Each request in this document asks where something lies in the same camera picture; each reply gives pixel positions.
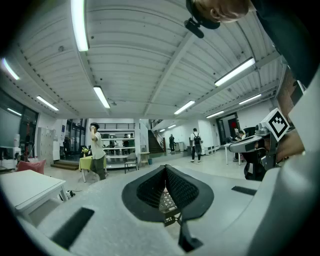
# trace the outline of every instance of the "pink chair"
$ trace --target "pink chair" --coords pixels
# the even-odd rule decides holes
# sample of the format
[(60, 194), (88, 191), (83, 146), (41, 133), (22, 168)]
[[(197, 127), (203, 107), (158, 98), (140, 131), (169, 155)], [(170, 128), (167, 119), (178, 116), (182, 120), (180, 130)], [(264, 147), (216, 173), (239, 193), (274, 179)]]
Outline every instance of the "pink chair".
[(18, 163), (18, 166), (17, 166), (17, 172), (21, 172), (21, 171), (26, 171), (26, 170), (32, 170), (36, 173), (39, 173), (39, 174), (45, 174), (44, 171), (45, 171), (45, 163), (46, 163), (46, 160), (42, 160), (40, 162), (24, 162), (24, 161), (20, 161)]

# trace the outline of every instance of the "dark pants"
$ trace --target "dark pants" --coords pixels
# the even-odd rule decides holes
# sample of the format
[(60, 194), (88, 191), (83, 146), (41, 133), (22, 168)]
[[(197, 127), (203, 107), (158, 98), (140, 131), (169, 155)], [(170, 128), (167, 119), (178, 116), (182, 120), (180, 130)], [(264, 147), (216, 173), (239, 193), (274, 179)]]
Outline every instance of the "dark pants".
[(105, 159), (104, 156), (101, 157), (100, 159), (92, 159), (91, 166), (90, 166), (90, 170), (98, 174), (101, 181), (106, 179), (104, 159)]
[[(196, 154), (196, 147), (192, 147), (192, 160), (195, 160), (195, 154)], [(198, 160), (200, 161), (201, 154), (198, 154)]]

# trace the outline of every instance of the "white desk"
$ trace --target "white desk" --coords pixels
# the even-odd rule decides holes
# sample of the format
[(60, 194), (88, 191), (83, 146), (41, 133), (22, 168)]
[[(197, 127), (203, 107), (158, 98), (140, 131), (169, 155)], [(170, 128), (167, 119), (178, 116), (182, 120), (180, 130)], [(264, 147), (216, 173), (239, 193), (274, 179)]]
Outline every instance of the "white desk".
[(33, 170), (0, 175), (0, 185), (11, 206), (29, 222), (29, 214), (59, 193), (67, 200), (62, 179), (42, 175)]
[[(227, 144), (224, 144), (222, 145), (224, 147), (224, 150), (225, 150), (225, 163), (228, 164), (228, 147), (232, 144), (233, 142), (231, 143), (227, 143)], [(241, 156), (240, 156), (240, 153), (238, 153), (238, 164), (241, 165)]]

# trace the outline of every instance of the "table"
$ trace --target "table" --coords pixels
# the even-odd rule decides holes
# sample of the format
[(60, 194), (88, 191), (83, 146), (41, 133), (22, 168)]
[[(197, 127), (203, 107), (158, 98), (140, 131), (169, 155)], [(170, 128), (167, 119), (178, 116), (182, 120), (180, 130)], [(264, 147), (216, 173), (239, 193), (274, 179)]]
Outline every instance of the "table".
[[(225, 163), (228, 164), (228, 147), (232, 144), (233, 142), (231, 143), (227, 143), (227, 144), (224, 144), (224, 149), (225, 149)], [(238, 164), (241, 165), (241, 156), (240, 156), (240, 153), (238, 153)]]
[(141, 160), (140, 160), (141, 163), (142, 164), (145, 164), (145, 163), (149, 164), (148, 159), (149, 159), (150, 152), (140, 152), (140, 154), (141, 154)]
[(10, 205), (30, 223), (29, 214), (49, 199), (61, 194), (63, 201), (67, 201), (65, 182), (33, 170), (0, 175), (0, 185)]
[[(92, 155), (82, 157), (79, 159), (79, 170), (81, 170), (81, 172), (82, 172), (83, 182), (87, 182), (86, 177), (85, 177), (85, 170), (91, 171), (91, 169), (90, 169), (91, 162), (92, 162)], [(104, 166), (104, 172), (106, 172), (107, 171), (106, 155), (104, 156), (103, 166)]]

